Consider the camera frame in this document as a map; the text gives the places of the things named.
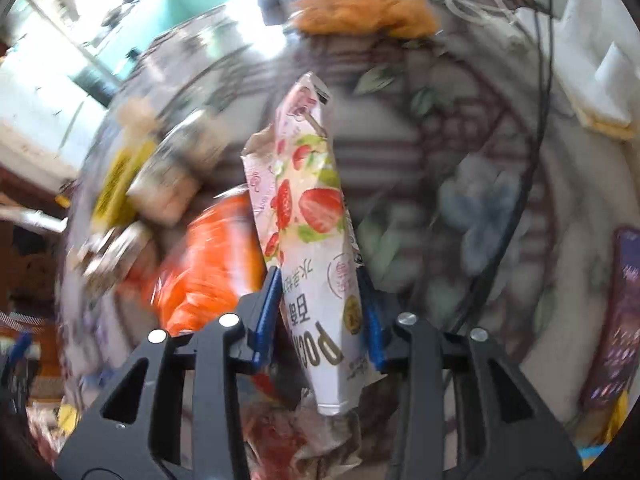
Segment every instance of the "food wrapper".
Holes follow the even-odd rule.
[[[92,248],[81,248],[82,253],[88,254],[92,249],[97,250],[82,274],[86,290],[96,297],[118,284],[138,288],[158,267],[156,244],[142,222],[133,222],[119,235],[116,232],[116,229],[110,230],[99,242],[95,242],[95,238],[89,240],[89,244],[94,244]]]
[[[129,186],[127,196],[142,216],[165,227],[182,218],[200,182],[175,157],[170,144],[159,146]]]
[[[229,143],[223,121],[207,108],[198,108],[175,126],[160,144],[170,146],[198,174],[211,177]]]
[[[307,34],[430,37],[440,21],[427,0],[284,0],[293,24]]]
[[[172,336],[200,330],[257,292],[264,263],[255,239],[246,187],[216,197],[187,228],[185,247],[172,253],[144,296]]]
[[[260,246],[282,271],[283,317],[323,415],[358,405],[368,365],[361,259],[324,128],[330,101],[317,77],[303,75],[242,151]]]
[[[319,415],[307,389],[294,412],[261,402],[247,409],[245,419],[252,480],[331,479],[362,462],[356,413]]]

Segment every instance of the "snack package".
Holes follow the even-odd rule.
[[[78,254],[86,290],[95,297],[117,285],[139,288],[158,268],[156,244],[142,222],[133,222],[121,233],[112,228],[102,240],[92,237]]]
[[[358,405],[368,364],[361,259],[323,126],[330,100],[318,78],[303,75],[274,124],[242,151],[260,246],[282,270],[283,317],[323,415]]]
[[[172,336],[201,329],[262,287],[265,269],[246,186],[233,188],[187,228],[146,293]]]
[[[114,226],[127,226],[133,221],[136,212],[127,200],[127,189],[154,152],[154,133],[162,125],[145,99],[129,98],[116,113],[122,126],[122,145],[111,162],[95,202],[92,233],[104,233]]]
[[[179,221],[200,182],[175,157],[170,145],[159,146],[129,186],[127,196],[142,216],[165,227]]]
[[[208,176],[229,143],[223,121],[207,108],[198,108],[174,127],[160,146],[170,146],[200,175]]]
[[[293,23],[308,34],[366,35],[394,38],[433,36],[440,22],[427,0],[284,0]]]

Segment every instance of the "pink snack wrapper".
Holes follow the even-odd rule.
[[[262,253],[282,271],[282,316],[322,415],[358,405],[368,367],[362,258],[324,127],[330,101],[316,76],[303,75],[241,155]]]

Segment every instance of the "metal screw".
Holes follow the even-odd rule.
[[[477,326],[473,328],[469,333],[469,337],[474,341],[478,341],[479,343],[484,343],[487,339],[489,339],[489,334],[484,328],[480,328]]]
[[[218,320],[218,322],[220,323],[220,325],[226,328],[229,328],[230,326],[235,326],[238,323],[240,323],[240,318],[238,317],[238,314],[234,314],[233,312],[228,312],[220,316],[220,319]]]
[[[412,312],[401,312],[398,316],[398,323],[405,326],[415,325],[418,321],[418,316],[413,314]]]
[[[161,343],[166,339],[166,332],[161,328],[156,328],[149,332],[147,339],[149,339],[151,343]]]

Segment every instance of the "white cable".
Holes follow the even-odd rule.
[[[507,18],[509,25],[516,23],[516,17],[513,12],[504,4],[503,0],[493,0],[494,6],[481,4],[473,0],[444,0],[447,9],[449,9],[457,17],[477,25],[486,25],[492,18],[493,14],[501,14]],[[460,9],[456,4],[464,6],[473,11],[476,15],[469,14]]]

